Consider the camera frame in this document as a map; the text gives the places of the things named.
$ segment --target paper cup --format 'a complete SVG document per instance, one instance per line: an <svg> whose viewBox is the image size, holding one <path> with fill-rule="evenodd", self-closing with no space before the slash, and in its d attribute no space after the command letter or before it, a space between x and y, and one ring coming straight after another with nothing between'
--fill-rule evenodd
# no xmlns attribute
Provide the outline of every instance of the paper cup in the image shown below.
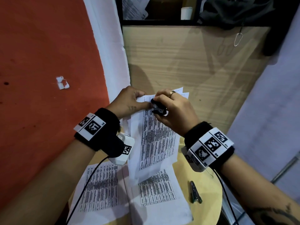
<svg viewBox="0 0 300 225"><path fill-rule="evenodd" d="M190 20L190 17L192 16L192 7L183 7L181 8L181 20Z"/></svg>

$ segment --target peeled paint patch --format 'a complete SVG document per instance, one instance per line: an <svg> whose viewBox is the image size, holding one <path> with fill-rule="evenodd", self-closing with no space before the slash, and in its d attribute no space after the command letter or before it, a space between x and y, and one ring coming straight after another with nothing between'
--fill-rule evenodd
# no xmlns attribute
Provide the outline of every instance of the peeled paint patch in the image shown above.
<svg viewBox="0 0 300 225"><path fill-rule="evenodd" d="M59 87L59 90L67 89L70 87L70 85L68 84L68 82L63 76L58 76L56 80L57 80L57 85Z"/></svg>

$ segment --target person's left hand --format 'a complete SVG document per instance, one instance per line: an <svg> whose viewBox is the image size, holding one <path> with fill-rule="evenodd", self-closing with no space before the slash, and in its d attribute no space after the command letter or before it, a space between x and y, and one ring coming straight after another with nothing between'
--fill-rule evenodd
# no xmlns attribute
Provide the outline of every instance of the person's left hand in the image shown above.
<svg viewBox="0 0 300 225"><path fill-rule="evenodd" d="M127 86L121 90L117 98L106 109L114 113L118 119L130 116L140 110L151 109L153 107L152 103L137 102L137 98L143 95L145 95L144 91Z"/></svg>

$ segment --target wristband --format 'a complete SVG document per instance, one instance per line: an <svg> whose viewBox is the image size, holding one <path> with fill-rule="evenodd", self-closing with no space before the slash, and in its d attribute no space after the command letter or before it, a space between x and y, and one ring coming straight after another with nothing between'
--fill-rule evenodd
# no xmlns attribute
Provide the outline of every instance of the wristband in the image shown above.
<svg viewBox="0 0 300 225"><path fill-rule="evenodd" d="M233 155L232 145L225 134L204 121L186 133L182 152L191 166L194 163L193 170L201 172L208 166L212 169L221 167Z"/></svg>
<svg viewBox="0 0 300 225"><path fill-rule="evenodd" d="M93 149L102 149L109 157L119 157L124 150L124 143L116 135L120 121L111 111L100 108L95 114L89 113L75 128L74 137Z"/></svg>

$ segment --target person's left arm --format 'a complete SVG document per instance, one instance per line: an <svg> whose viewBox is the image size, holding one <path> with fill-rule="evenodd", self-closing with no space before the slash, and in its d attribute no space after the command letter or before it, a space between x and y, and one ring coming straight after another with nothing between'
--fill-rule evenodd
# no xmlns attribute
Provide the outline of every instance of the person's left arm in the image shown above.
<svg viewBox="0 0 300 225"><path fill-rule="evenodd" d="M119 119L152 107L137 102L143 91L131 86L122 89L106 108ZM78 140L72 143L0 212L0 224L53 225L74 191L95 151Z"/></svg>

